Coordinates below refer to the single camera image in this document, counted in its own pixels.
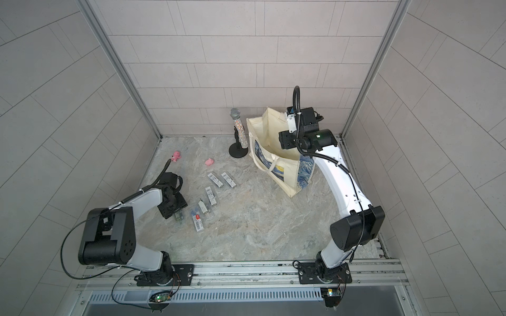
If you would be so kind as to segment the clear case blue compass red label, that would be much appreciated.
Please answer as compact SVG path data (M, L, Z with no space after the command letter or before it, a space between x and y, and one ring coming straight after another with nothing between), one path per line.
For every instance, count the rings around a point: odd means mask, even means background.
M199 232L203 231L204 225L203 225L202 217L201 217L199 210L193 209L191 211L191 217L192 217L192 222L194 223L194 227L196 229L196 232L199 233Z

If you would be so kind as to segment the canvas bag starry night print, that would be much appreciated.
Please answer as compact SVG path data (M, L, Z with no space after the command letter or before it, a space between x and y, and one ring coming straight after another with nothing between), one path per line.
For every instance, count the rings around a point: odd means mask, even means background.
M262 116L248 118L246 125L255 166L290 198L305 189L312 180L315 162L295 148L281 148L279 133L289 129L286 114L267 108Z

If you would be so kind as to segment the clear case green compass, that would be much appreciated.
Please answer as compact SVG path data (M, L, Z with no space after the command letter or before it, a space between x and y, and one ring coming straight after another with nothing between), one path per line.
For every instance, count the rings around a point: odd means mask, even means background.
M175 221L176 222L182 222L184 220L184 215L182 211L177 211L174 213Z

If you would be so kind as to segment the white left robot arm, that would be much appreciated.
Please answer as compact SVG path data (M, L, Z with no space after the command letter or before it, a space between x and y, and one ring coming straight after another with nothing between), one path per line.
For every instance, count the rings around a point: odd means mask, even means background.
M156 208L164 219L180 216L187 206L181 188L183 179L167 172L175 160L169 159L153 183L108 208L96 208L86 220L76 224L84 230L77 258L82 265L128 267L140 274L139 287L165 286L177 279L166 251L155 251L137 244L135 221Z

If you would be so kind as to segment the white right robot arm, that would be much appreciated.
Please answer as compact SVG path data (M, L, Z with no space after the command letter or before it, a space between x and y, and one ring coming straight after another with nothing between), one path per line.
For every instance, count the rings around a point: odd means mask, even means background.
M279 139L283 149L295 147L301 155L314 159L337 202L340 219L330 225L332 239L315 263L318 277L331 279L346 260L354 259L358 247L377 237L385 213L361 192L329 130L281 132Z

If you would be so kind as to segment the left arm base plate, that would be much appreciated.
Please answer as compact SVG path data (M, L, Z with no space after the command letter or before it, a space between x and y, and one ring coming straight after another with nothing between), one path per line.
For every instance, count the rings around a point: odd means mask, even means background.
M191 285L193 264L162 265L157 271L140 272L134 281L138 287L167 287Z

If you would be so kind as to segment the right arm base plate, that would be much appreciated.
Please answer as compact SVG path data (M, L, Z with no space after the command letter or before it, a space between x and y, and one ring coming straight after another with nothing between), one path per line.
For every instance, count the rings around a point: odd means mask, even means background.
M294 261L293 267L298 271L300 284L350 284L353 282L346 262L330 269L323 261Z

